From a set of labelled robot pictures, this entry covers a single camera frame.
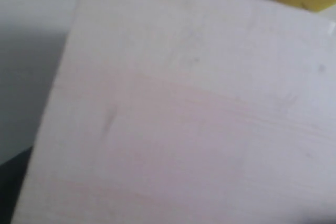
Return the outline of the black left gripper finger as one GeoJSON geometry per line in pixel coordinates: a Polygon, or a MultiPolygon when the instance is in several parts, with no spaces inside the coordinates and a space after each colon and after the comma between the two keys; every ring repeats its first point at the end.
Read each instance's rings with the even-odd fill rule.
{"type": "Polygon", "coordinates": [[[32,149],[28,148],[1,165],[1,224],[11,222],[32,149]]]}

